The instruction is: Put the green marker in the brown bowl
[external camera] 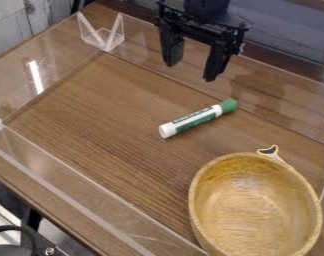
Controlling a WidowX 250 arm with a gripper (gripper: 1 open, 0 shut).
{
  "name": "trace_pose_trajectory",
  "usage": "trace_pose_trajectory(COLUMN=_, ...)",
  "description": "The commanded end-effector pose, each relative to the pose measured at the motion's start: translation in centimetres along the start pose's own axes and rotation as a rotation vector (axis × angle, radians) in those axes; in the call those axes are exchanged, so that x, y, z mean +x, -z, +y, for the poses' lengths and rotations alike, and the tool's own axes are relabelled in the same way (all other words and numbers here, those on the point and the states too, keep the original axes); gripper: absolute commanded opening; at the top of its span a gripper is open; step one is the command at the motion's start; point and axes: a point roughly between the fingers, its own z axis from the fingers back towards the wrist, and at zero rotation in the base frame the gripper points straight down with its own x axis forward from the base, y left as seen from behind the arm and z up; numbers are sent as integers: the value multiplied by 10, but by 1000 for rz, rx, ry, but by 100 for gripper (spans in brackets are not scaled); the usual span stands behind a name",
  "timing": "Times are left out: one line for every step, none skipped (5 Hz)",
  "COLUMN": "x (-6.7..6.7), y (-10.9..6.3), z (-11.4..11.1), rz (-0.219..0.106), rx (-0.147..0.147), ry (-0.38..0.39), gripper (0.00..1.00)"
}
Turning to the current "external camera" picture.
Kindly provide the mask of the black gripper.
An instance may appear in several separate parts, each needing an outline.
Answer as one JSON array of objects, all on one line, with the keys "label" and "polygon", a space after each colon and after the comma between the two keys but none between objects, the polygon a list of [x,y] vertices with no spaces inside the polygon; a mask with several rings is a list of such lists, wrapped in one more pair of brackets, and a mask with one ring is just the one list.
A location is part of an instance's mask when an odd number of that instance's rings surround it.
[{"label": "black gripper", "polygon": [[158,1],[156,25],[160,28],[163,58],[173,67],[184,58],[184,38],[212,43],[204,79],[216,80],[232,54],[240,54],[251,26],[229,12],[229,1]]}]

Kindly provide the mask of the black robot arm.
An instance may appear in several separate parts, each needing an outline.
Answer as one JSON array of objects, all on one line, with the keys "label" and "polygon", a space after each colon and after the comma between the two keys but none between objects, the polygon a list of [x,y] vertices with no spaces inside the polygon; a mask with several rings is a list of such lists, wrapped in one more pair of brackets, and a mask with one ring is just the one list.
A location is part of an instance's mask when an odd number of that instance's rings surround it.
[{"label": "black robot arm", "polygon": [[233,55],[240,55],[244,37],[251,26],[228,11],[231,0],[184,0],[175,7],[168,0],[157,0],[156,26],[164,62],[176,66],[184,58],[185,39],[191,38],[211,46],[204,79],[216,80],[225,72]]}]

